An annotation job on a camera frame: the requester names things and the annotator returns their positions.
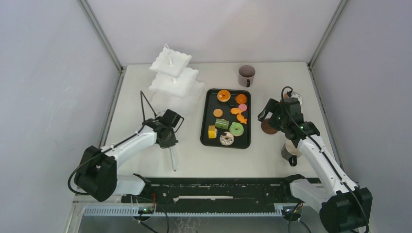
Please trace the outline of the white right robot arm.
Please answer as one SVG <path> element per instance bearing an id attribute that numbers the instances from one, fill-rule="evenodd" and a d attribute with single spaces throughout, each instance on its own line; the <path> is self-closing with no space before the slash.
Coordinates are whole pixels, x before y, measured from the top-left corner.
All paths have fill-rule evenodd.
<path id="1" fill-rule="evenodd" d="M 300 199 L 309 205 L 319 214 L 329 233 L 352 232 L 360 227 L 369 232 L 372 193 L 366 187 L 360 188 L 338 165 L 317 127 L 304 121 L 299 100 L 269 99 L 258 120 L 263 122 L 268 113 L 272 114 L 268 119 L 269 126 L 285 134 L 308 160 L 324 187 L 321 190 L 306 178 L 295 179 L 281 188 L 283 200 Z"/>

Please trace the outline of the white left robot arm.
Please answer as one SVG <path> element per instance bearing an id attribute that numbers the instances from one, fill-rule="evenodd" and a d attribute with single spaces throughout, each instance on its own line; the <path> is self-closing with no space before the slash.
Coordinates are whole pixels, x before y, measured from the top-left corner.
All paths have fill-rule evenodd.
<path id="1" fill-rule="evenodd" d="M 147 202 L 152 190 L 148 180 L 134 173 L 119 175 L 118 169 L 139 151 L 159 145 L 170 149 L 178 143 L 175 133 L 184 122 L 178 113 L 168 109 L 161 116 L 143 121 L 142 127 L 122 141 L 97 148 L 85 149 L 80 164 L 70 174 L 68 188 L 78 195 L 89 195 L 103 202 L 112 195 L 133 195 L 140 202 Z"/>

